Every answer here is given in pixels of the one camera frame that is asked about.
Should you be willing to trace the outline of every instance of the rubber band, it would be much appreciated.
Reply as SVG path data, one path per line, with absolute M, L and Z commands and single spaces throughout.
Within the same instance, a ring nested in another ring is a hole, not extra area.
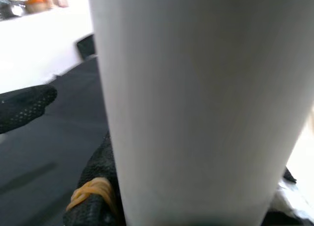
M 75 190 L 71 196 L 71 202 L 67 206 L 66 211 L 85 201 L 91 194 L 101 195 L 110 207 L 111 212 L 116 217 L 118 216 L 114 191 L 109 180 L 104 177 L 94 178 Z

